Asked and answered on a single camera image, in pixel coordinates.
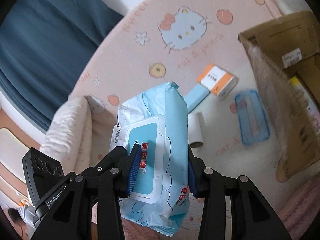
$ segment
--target blue curtain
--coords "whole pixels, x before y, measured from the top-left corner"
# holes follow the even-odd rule
[[[0,86],[42,129],[122,16],[101,0],[17,0],[0,27]]]

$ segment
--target cardboard tube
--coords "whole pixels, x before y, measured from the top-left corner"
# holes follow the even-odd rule
[[[188,114],[188,141],[191,148],[203,145],[203,138],[197,114]]]

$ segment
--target cardboard box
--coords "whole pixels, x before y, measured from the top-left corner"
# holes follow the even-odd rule
[[[306,102],[289,79],[297,76],[319,106],[320,24],[312,12],[286,15],[238,36],[275,127],[281,148],[277,179],[289,177],[320,159],[320,139]]]

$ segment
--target orange and white box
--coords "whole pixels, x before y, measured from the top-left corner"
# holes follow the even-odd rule
[[[197,81],[220,101],[224,100],[237,84],[235,76],[214,64],[209,64],[198,76]]]

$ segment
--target blue wet wipes pack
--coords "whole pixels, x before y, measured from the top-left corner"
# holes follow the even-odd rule
[[[121,199],[121,216],[167,236],[179,229],[189,209],[188,111],[174,82],[151,88],[119,106],[110,150],[130,153],[141,145],[133,192]]]
[[[269,126],[258,93],[255,90],[242,91],[236,95],[235,103],[243,145],[268,140]]]

